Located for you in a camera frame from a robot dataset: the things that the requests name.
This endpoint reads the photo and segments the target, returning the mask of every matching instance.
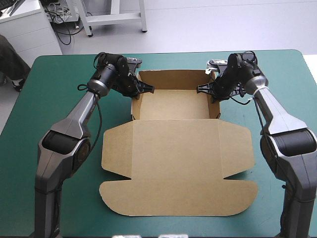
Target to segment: cardboard box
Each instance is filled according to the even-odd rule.
[[[254,166],[250,131],[219,118],[219,102],[197,94],[203,70],[141,71],[154,94],[132,99],[133,121],[104,134],[102,167],[131,180],[100,194],[128,216],[229,216],[247,209],[253,181],[225,179]]]

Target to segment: white floor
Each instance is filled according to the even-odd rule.
[[[144,1],[147,33],[140,23],[96,26],[92,38],[82,31],[60,44],[63,54],[297,49],[317,80],[317,0]],[[111,7],[109,0],[85,3],[93,15]],[[138,0],[122,0],[120,9],[134,12]],[[9,84],[0,87],[0,132],[17,95]]]

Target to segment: cable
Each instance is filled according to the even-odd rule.
[[[82,27],[82,28],[80,28],[80,30],[78,30],[77,32],[75,32],[75,33],[64,33],[64,32],[59,32],[59,31],[55,31],[55,32],[57,32],[57,33],[60,33],[60,34],[62,34],[62,35],[71,35],[71,36],[74,36],[74,35],[76,35],[76,34],[78,34],[79,32],[81,32],[82,30],[84,29],[84,27]]]
[[[53,20],[53,18],[52,18],[52,15],[51,15],[51,13],[52,14],[56,14],[56,16],[59,16],[57,13],[55,13],[55,12],[52,12],[52,11],[49,11],[48,10],[48,8],[47,8],[47,6],[45,6],[45,9],[46,9],[46,13],[48,13],[49,15],[50,15],[50,18],[51,18],[51,20],[52,20],[52,28],[53,28],[53,30],[56,32],[56,29],[55,29],[55,26],[54,26],[54,20]],[[66,46],[68,46],[68,45],[70,45],[70,43],[71,43],[71,35],[70,35],[70,31],[69,31],[69,29],[68,29],[68,27],[67,27],[67,25],[66,25],[66,22],[63,20],[63,18],[61,18],[61,20],[63,21],[63,23],[65,24],[65,26],[66,26],[66,29],[67,29],[67,31],[68,31],[68,34],[69,34],[69,42],[68,43],[65,43],[64,41],[62,41],[61,40],[61,38],[60,38],[60,36],[59,36],[59,34],[58,33],[56,33],[56,35],[57,35],[57,37],[58,37],[58,39],[60,40],[60,42],[62,42],[62,44],[64,44],[64,45],[66,45]]]
[[[284,223],[284,219],[286,217],[286,214],[288,213],[290,207],[291,207],[291,204],[292,202],[294,201],[294,198],[295,198],[295,194],[296,194],[296,190],[295,190],[295,187],[294,185],[292,184],[292,182],[290,181],[290,179],[288,178],[287,176],[287,173],[285,172],[284,168],[281,166],[279,160],[278,160],[278,155],[277,153],[274,153],[272,148],[270,147],[269,145],[269,141],[268,141],[268,135],[267,133],[265,132],[264,130],[264,126],[263,126],[263,121],[262,121],[262,118],[261,118],[261,114],[260,114],[260,110],[259,110],[259,106],[258,106],[258,103],[256,102],[257,98],[254,97],[254,104],[256,106],[256,110],[257,110],[257,114],[258,114],[258,117],[259,117],[259,121],[260,121],[260,124],[261,124],[261,128],[262,128],[262,132],[263,132],[263,135],[264,135],[264,138],[265,138],[265,141],[267,143],[267,146],[270,150],[270,153],[274,156],[274,159],[276,161],[276,164],[279,166],[279,168],[281,169],[281,171],[283,172],[286,180],[288,181],[288,183],[290,184],[290,186],[292,187],[292,190],[288,190],[288,192],[290,192],[290,195],[291,195],[291,198],[290,200],[288,201],[288,205],[287,206],[284,206],[283,207],[283,211],[282,211],[282,214],[281,214],[281,218],[280,218],[280,226],[281,226],[281,235],[284,234],[284,230],[282,229],[283,228],[283,223]]]
[[[92,150],[94,149],[94,147],[95,147],[95,145],[96,145],[96,143],[97,143],[97,141],[98,141],[98,138],[99,138],[99,136],[100,136],[101,128],[102,128],[102,126],[103,126],[103,115],[102,115],[102,113],[101,113],[101,109],[100,109],[99,102],[98,102],[98,97],[99,97],[98,93],[97,93],[96,91],[94,91],[94,90],[91,90],[91,89],[88,87],[87,84],[79,84],[79,85],[77,86],[77,90],[78,90],[78,91],[83,91],[83,90],[86,90],[86,89],[88,89],[88,91],[90,91],[90,92],[92,92],[92,93],[94,94],[95,100],[96,100],[96,104],[97,104],[97,108],[98,108],[98,112],[99,112],[99,129],[98,129],[98,133],[97,133],[96,139],[95,139],[95,141],[94,141],[92,147],[90,148],[90,151],[89,151],[89,153],[90,153],[90,152],[92,152]]]
[[[69,28],[68,28],[67,25],[66,25],[66,22],[65,22],[64,19],[61,17],[61,14],[58,14],[58,13],[56,13],[56,12],[54,12],[54,11],[49,11],[49,9],[47,8],[47,6],[45,6],[45,9],[46,9],[45,12],[50,15],[50,18],[51,18],[51,20],[52,20],[53,30],[56,32],[56,35],[57,35],[58,39],[60,40],[60,42],[62,42],[62,44],[66,45],[66,46],[70,45],[70,43],[71,43],[71,36],[76,35],[76,34],[78,34],[79,32],[81,32],[81,31],[84,29],[84,27],[82,27],[79,31],[77,31],[77,32],[75,32],[75,33],[71,33],[71,32],[69,31]],[[68,33],[59,32],[59,31],[57,31],[57,30],[55,29],[54,19],[53,19],[53,17],[52,17],[52,14],[55,14],[55,18],[56,18],[56,19],[57,19],[57,17],[59,17],[59,18],[62,20],[61,23],[64,23],[64,24],[65,24],[65,27],[66,27]],[[64,41],[62,41],[61,38],[60,38],[60,36],[59,36],[59,34],[69,35],[69,42],[68,42],[68,43],[65,43]]]
[[[239,103],[241,105],[247,105],[249,102],[251,102],[250,99],[246,103],[243,103],[243,102],[239,102],[238,100],[234,99],[232,96],[229,96],[229,98],[231,98],[233,101],[235,101],[236,103]]]
[[[95,99],[96,99],[96,104],[97,104],[97,107],[98,107],[98,112],[99,112],[99,129],[98,129],[98,133],[97,133],[97,136],[96,136],[96,139],[95,139],[95,141],[94,141],[94,143],[93,143],[93,146],[91,147],[91,150],[90,151],[92,151],[93,149],[94,149],[94,147],[95,147],[95,145],[96,145],[96,143],[97,143],[97,141],[98,141],[98,138],[99,138],[99,136],[100,136],[100,131],[101,131],[101,128],[102,128],[102,126],[103,126],[103,115],[101,114],[101,109],[100,109],[100,106],[99,106],[99,102],[98,102],[98,95],[97,94],[95,94]]]

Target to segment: green table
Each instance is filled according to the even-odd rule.
[[[317,86],[303,56],[295,50],[258,51],[259,65],[272,93],[286,110],[317,132]],[[132,54],[141,69],[204,69],[207,60],[226,59],[230,52]],[[34,176],[37,143],[50,126],[64,118],[83,96],[77,91],[94,72],[93,55],[45,56],[35,61],[26,85],[0,136],[0,236],[28,236],[34,226]],[[130,98],[111,91],[100,100],[102,132],[130,120]],[[231,217],[127,217],[114,213],[102,201],[99,185],[123,179],[101,168],[100,139],[85,164],[63,186],[61,231],[64,236],[157,236],[186,233],[200,237],[272,237],[279,232],[284,190],[261,155],[260,124],[253,103],[221,103],[221,119],[248,127],[252,132],[256,165],[235,176],[254,180],[259,192],[245,212]],[[89,128],[96,135],[95,111]],[[317,236],[317,205],[311,236]]]

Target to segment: robotic arm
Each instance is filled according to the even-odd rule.
[[[40,140],[35,178],[35,238],[60,236],[62,183],[73,176],[94,147],[90,144],[87,123],[96,105],[100,111],[98,100],[110,89],[128,97],[154,92],[153,86],[135,76],[141,63],[140,59],[99,53],[94,61],[96,72],[87,85],[79,85],[85,86],[86,94],[68,116],[55,123]]]
[[[197,92],[210,94],[213,101],[245,93],[254,96],[262,125],[262,154],[275,177],[286,182],[281,231],[276,237],[308,238],[317,187],[316,136],[271,94],[254,52],[231,54],[228,61],[211,60],[207,71],[218,72],[218,76],[198,86]]]

